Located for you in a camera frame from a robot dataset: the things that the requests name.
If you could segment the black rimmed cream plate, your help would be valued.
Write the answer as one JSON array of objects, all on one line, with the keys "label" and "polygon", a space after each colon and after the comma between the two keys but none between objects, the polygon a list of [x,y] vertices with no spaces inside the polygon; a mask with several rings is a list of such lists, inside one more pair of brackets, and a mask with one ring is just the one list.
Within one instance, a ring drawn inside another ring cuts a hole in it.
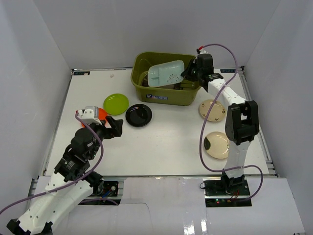
[{"label": "black rimmed cream plate", "polygon": [[[139,76],[139,84],[142,87],[148,87],[150,88],[151,86],[149,86],[148,84],[148,72],[145,71],[143,72],[140,76]],[[169,85],[165,85],[165,86],[160,86],[160,87],[151,87],[154,89],[170,89],[170,90],[179,90],[181,86],[181,82],[179,83],[175,83],[175,84],[169,84]]]}]

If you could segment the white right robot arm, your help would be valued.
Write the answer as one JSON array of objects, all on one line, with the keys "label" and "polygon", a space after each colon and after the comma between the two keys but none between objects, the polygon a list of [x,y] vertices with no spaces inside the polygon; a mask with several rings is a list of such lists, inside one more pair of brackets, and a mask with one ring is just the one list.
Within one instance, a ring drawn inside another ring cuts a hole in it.
[{"label": "white right robot arm", "polygon": [[247,150],[259,133],[258,105],[239,96],[220,74],[214,73],[211,54],[199,54],[190,60],[181,76],[198,82],[227,108],[225,134],[229,139],[229,149],[221,176],[221,190],[226,195],[233,195],[244,182]]}]

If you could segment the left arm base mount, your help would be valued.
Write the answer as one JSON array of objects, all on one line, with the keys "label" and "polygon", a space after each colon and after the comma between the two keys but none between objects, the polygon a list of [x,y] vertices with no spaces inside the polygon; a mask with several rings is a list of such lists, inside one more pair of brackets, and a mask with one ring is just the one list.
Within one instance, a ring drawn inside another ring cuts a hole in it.
[{"label": "left arm base mount", "polygon": [[118,181],[106,181],[100,174],[92,172],[85,180],[92,188],[91,196],[110,197],[118,195]]}]

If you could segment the pale green rectangular dish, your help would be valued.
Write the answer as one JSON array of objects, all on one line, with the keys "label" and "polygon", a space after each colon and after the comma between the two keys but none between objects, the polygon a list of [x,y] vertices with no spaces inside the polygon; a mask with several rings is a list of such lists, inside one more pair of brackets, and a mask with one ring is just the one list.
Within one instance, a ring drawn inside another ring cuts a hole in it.
[{"label": "pale green rectangular dish", "polygon": [[163,87],[183,81],[184,62],[175,60],[151,66],[148,70],[147,81],[149,87]]}]

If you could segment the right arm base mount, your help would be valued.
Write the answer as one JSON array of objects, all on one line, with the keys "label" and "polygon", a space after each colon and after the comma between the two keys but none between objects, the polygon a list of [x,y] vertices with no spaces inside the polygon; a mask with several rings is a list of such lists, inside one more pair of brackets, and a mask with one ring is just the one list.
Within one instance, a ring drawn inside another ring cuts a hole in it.
[{"label": "right arm base mount", "polygon": [[207,208],[251,207],[252,202],[247,180],[244,183],[226,189],[220,180],[206,180],[200,184],[204,190]]}]

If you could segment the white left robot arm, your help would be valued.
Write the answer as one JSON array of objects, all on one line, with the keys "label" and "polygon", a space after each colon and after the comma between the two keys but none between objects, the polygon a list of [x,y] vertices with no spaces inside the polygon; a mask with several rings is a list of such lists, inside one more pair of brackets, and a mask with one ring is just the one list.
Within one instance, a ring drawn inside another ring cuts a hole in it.
[{"label": "white left robot arm", "polygon": [[54,168],[44,191],[19,218],[6,227],[14,235],[51,235],[59,222],[88,196],[103,191],[102,176],[90,162],[97,153],[104,154],[103,140],[122,135],[123,120],[108,116],[106,120],[77,118],[83,128],[75,132],[62,158]]}]

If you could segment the orange plate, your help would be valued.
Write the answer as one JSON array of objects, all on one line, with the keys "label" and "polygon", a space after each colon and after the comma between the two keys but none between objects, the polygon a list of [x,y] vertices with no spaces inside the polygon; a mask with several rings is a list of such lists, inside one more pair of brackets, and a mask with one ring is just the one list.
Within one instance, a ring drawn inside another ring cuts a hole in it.
[{"label": "orange plate", "polygon": [[106,122],[105,118],[107,116],[107,112],[105,110],[103,110],[102,108],[99,108],[99,119],[100,121],[104,121]]}]

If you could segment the small black plate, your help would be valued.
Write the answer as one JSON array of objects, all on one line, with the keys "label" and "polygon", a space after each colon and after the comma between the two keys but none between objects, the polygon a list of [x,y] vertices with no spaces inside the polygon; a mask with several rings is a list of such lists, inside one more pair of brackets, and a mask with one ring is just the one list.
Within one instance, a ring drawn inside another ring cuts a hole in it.
[{"label": "small black plate", "polygon": [[144,104],[135,104],[129,107],[125,113],[126,121],[133,127],[143,127],[152,119],[152,110]]}]

